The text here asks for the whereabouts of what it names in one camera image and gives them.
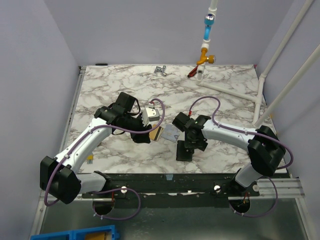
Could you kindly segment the silver grey credit card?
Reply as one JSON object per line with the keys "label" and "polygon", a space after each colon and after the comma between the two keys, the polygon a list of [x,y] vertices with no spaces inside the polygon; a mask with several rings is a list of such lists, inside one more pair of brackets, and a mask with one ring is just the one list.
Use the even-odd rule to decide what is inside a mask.
{"label": "silver grey credit card", "polygon": [[172,124],[166,124],[161,134],[161,137],[165,140],[176,143],[180,136],[179,130]]}

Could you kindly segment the gold credit card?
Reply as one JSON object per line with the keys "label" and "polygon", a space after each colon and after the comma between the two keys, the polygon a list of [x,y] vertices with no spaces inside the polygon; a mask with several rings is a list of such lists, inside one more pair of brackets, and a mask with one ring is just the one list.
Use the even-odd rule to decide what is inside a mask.
{"label": "gold credit card", "polygon": [[158,141],[160,139],[163,131],[164,131],[164,128],[162,126],[159,126],[149,133],[149,138],[152,141]]}

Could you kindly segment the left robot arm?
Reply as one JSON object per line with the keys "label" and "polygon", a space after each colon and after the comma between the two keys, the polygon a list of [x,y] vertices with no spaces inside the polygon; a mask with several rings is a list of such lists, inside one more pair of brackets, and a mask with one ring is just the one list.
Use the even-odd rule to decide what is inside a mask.
{"label": "left robot arm", "polygon": [[81,174],[80,168],[94,149],[115,130],[129,132],[137,143],[149,143],[150,122],[159,120],[154,106],[147,106],[133,113],[137,103],[133,96],[121,92],[114,103],[98,108],[86,129],[66,149],[51,158],[46,156],[40,162],[40,188],[45,196],[69,204],[79,194],[95,192],[104,198],[110,194],[108,177],[95,171]]}

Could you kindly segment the black leather card holder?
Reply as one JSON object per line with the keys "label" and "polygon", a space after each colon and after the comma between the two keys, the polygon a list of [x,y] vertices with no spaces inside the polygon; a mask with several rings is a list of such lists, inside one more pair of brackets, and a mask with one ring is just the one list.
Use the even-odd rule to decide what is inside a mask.
{"label": "black leather card holder", "polygon": [[176,160],[181,162],[191,162],[193,160],[194,149],[186,148],[184,140],[177,141]]}

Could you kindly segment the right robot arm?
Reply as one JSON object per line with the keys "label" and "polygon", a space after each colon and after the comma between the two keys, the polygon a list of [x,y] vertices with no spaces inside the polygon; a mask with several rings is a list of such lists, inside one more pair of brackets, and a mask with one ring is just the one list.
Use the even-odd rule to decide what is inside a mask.
{"label": "right robot arm", "polygon": [[258,129],[232,127],[199,115],[196,119],[180,112],[172,124],[184,133],[177,141],[176,160],[191,161],[194,150],[204,151],[208,140],[224,142],[248,153],[250,163],[237,171],[229,183],[230,191],[241,196],[261,177],[272,177],[283,159],[286,149],[268,126]]}

